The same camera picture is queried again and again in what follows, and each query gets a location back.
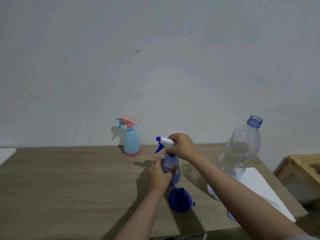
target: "hand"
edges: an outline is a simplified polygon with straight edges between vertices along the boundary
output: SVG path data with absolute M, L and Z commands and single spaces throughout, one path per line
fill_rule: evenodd
M 149 169 L 149 191 L 157 191 L 163 195 L 178 169 L 174 166 L 169 173 L 164 173 L 161 169 L 161 158 L 157 157 Z
M 179 158 L 188 161 L 190 158 L 198 154 L 198 150 L 191 138 L 183 133 L 171 134 L 169 139 L 175 140 L 177 143 L 172 148 L 166 148 L 162 151 L 162 154 L 175 154 Z

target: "person's left hand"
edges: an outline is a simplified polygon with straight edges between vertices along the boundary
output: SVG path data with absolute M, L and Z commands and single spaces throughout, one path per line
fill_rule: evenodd
M 149 169 L 149 191 L 163 195 L 177 169 L 178 166 L 174 166 L 169 173 L 164 173 L 161 169 L 161 158 L 157 157 Z

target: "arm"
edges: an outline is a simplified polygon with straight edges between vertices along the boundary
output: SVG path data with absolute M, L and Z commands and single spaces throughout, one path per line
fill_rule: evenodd
M 159 202 L 176 170 L 177 167 L 173 167 L 171 172 L 163 173 L 161 158 L 157 157 L 149 169 L 149 191 L 146 197 L 114 240 L 148 240 L 150 238 Z
M 201 156 L 188 135 L 172 134 L 168 138 L 177 144 L 162 153 L 174 153 L 189 161 L 252 239 L 278 240 L 307 235 L 259 195 Z

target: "person's right hand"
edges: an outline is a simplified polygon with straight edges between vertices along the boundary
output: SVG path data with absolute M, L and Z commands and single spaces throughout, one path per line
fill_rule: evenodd
M 175 140 L 177 143 L 172 148 L 166 148 L 162 151 L 162 154 L 175 154 L 179 158 L 188 161 L 191 157 L 198 154 L 198 150 L 191 138 L 183 133 L 171 134 L 168 136 L 169 139 Z

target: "person's right arm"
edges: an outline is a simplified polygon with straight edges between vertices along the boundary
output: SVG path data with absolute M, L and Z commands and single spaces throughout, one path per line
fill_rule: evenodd
M 307 235 L 259 195 L 201 156 L 188 135 L 178 133 L 168 138 L 177 143 L 162 153 L 173 153 L 190 162 L 252 239 L 279 240 Z

